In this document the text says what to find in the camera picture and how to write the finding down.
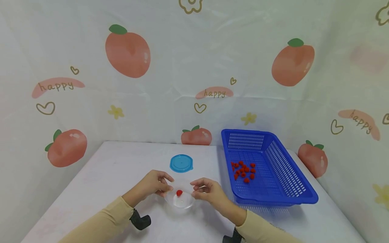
green leaf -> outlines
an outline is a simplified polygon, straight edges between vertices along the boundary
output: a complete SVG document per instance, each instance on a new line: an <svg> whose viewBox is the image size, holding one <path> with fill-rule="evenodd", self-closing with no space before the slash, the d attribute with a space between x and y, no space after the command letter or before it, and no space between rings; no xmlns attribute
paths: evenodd
<svg viewBox="0 0 389 243"><path fill-rule="evenodd" d="M288 45L290 45L291 47L300 47L304 45L304 42L299 38L294 38L288 41Z"/></svg>
<svg viewBox="0 0 389 243"><path fill-rule="evenodd" d="M321 149L321 150L324 149L324 145L322 145L322 144L316 144L314 147L317 147L318 149Z"/></svg>
<svg viewBox="0 0 389 243"><path fill-rule="evenodd" d="M53 136L53 141L55 141L55 139L58 137L58 135L60 135L62 132L61 132L61 130L57 130L57 131L55 131L55 133L54 133L54 136Z"/></svg>
<svg viewBox="0 0 389 243"><path fill-rule="evenodd" d="M109 31L111 31L114 34L118 34L118 35L124 35L127 33L126 28L124 28L118 24L111 25L111 27L109 27Z"/></svg>
<svg viewBox="0 0 389 243"><path fill-rule="evenodd" d="M49 149L50 149L50 147L51 147L52 145L53 145L53 143L51 143L51 144L47 145L47 146L46 146L46 148L45 148L45 151L46 151L46 152L48 152L48 151L49 151Z"/></svg>

white table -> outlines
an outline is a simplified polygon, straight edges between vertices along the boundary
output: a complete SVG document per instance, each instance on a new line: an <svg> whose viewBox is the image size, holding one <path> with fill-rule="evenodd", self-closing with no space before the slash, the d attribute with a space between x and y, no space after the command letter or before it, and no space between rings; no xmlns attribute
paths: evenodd
<svg viewBox="0 0 389 243"><path fill-rule="evenodd" d="M319 202L289 208L262 208L255 212L304 242L365 242L296 154L290 150L288 152L316 190ZM173 172L169 167L170 159L177 154L191 156L193 170ZM232 197L222 147L104 142L22 243L59 241L77 225L128 191L152 169L166 171L175 180L211 178L219 181L228 197ZM136 209L141 217L150 215L151 225L143 231L130 225L111 242L217 243L222 242L224 235L232 236L234 229L232 223L201 201L196 201L189 211L177 213L163 198L152 195Z"/></svg>

right hand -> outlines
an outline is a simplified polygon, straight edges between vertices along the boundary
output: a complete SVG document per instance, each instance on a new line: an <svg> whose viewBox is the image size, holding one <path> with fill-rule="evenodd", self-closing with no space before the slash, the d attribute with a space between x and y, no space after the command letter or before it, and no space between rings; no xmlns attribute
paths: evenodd
<svg viewBox="0 0 389 243"><path fill-rule="evenodd" d="M208 178L201 178L191 182L194 191L192 197L209 202L214 209L223 214L232 206L220 184Z"/></svg>
<svg viewBox="0 0 389 243"><path fill-rule="evenodd" d="M228 218L236 226L241 226L247 217L246 210L231 202L220 184L208 178L201 178L191 182L194 191L192 197L209 202L221 215Z"/></svg>

peach illustration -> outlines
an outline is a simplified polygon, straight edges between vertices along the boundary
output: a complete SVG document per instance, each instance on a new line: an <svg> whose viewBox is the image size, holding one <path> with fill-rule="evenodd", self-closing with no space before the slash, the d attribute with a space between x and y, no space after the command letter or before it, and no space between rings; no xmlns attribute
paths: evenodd
<svg viewBox="0 0 389 243"><path fill-rule="evenodd" d="M183 130L181 135L182 144L210 145L212 142L211 132L200 126L195 126L191 131Z"/></svg>
<svg viewBox="0 0 389 243"><path fill-rule="evenodd" d="M315 58L315 50L310 45L294 38L277 55L272 66L272 75L283 86L295 86L308 73Z"/></svg>
<svg viewBox="0 0 389 243"><path fill-rule="evenodd" d="M196 99L200 100L202 98L206 98L208 96L212 96L213 98L220 97L224 98L225 96L233 97L234 92L226 87L209 87L205 90L200 91L198 94L196 94Z"/></svg>
<svg viewBox="0 0 389 243"><path fill-rule="evenodd" d="M366 128L366 134L371 134L374 140L381 139L380 131L375 125L374 119L360 110L341 110L338 115L342 118L350 118L357 122L357 126L362 125L361 129Z"/></svg>
<svg viewBox="0 0 389 243"><path fill-rule="evenodd" d="M129 33L117 24L109 30L105 51L111 65L121 74L131 78L143 76L150 67L150 49L138 34Z"/></svg>
<svg viewBox="0 0 389 243"><path fill-rule="evenodd" d="M57 130L53 137L54 142L47 145L45 151L50 163L55 167L66 167L80 160L86 151L86 136L79 130L72 129L66 132Z"/></svg>
<svg viewBox="0 0 389 243"><path fill-rule="evenodd" d="M313 146L313 144L307 140L306 143L301 145L298 149L297 156L315 178L324 175L328 167L328 159L323 148L323 145L316 144Z"/></svg>
<svg viewBox="0 0 389 243"><path fill-rule="evenodd" d="M39 82L32 91L32 98L36 99L44 94L47 90L62 91L66 89L74 89L74 87L84 88L85 84L77 79L71 78L51 78Z"/></svg>

clear plastic container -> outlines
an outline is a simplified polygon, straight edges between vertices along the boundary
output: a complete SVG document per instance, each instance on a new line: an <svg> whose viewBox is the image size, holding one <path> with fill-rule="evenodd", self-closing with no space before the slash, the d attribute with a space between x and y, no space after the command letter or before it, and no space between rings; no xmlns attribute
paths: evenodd
<svg viewBox="0 0 389 243"><path fill-rule="evenodd" d="M176 180L170 183L170 186L173 187L173 190L168 192L165 196L166 202L178 209L188 209L193 206L195 199L192 197L193 186L190 182L185 180ZM177 196L177 191L181 190L181 196Z"/></svg>

